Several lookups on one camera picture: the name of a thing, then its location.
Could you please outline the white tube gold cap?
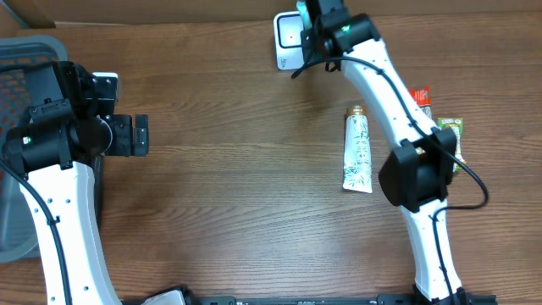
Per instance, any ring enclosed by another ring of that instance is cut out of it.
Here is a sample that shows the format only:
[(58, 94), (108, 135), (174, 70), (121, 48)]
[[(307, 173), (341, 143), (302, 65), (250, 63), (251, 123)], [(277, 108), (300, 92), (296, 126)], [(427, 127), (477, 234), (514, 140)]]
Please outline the white tube gold cap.
[(373, 192), (368, 118), (362, 106), (346, 110), (343, 188), (348, 191)]

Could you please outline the orange spaghetti packet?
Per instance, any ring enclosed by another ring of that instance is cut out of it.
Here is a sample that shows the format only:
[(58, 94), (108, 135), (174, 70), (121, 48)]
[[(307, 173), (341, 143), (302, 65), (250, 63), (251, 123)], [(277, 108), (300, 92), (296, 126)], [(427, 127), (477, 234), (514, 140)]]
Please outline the orange spaghetti packet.
[(433, 118), (430, 88), (426, 86), (422, 89), (409, 89), (409, 92), (416, 104), (423, 110), (427, 117)]

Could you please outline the green snack pouch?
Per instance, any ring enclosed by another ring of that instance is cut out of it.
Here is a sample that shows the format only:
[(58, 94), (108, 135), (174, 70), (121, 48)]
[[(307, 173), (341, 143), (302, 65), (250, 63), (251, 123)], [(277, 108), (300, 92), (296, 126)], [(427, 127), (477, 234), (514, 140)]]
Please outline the green snack pouch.
[(440, 129), (451, 129), (456, 137), (455, 157), (465, 163), (465, 159), (462, 156), (461, 138), (463, 132), (463, 117), (439, 117), (437, 119), (437, 125)]

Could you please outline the teal snack packet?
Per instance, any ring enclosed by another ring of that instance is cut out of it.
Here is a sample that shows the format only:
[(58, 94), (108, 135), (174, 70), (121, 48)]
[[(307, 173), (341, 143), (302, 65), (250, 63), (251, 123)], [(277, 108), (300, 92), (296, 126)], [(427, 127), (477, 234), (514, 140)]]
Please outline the teal snack packet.
[(303, 28), (305, 30), (311, 30), (312, 21), (311, 21), (311, 17), (308, 11), (307, 2), (305, 0), (297, 0), (296, 8), (299, 15), (301, 16), (301, 22), (303, 23)]

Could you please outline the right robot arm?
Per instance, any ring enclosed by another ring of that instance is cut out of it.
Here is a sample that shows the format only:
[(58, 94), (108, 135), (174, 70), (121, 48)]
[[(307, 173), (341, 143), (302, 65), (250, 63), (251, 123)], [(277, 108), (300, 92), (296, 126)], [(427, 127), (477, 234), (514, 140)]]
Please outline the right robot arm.
[(446, 225), (456, 136), (417, 105), (396, 72), (384, 39), (366, 14), (352, 16), (342, 1), (300, 1), (303, 29), (317, 54), (310, 65), (333, 64), (362, 95), (390, 146), (379, 171), (388, 201), (401, 210), (422, 304), (466, 304)]

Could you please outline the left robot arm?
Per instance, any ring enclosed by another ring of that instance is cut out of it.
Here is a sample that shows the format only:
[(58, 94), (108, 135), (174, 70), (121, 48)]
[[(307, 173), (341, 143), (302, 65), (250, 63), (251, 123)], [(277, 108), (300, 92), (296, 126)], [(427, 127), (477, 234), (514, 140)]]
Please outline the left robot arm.
[(50, 304), (119, 304), (97, 224), (95, 161), (145, 157), (149, 119), (114, 112), (120, 80), (71, 61), (11, 65), (32, 101), (29, 122), (3, 144), (1, 167), (19, 182), (36, 229)]

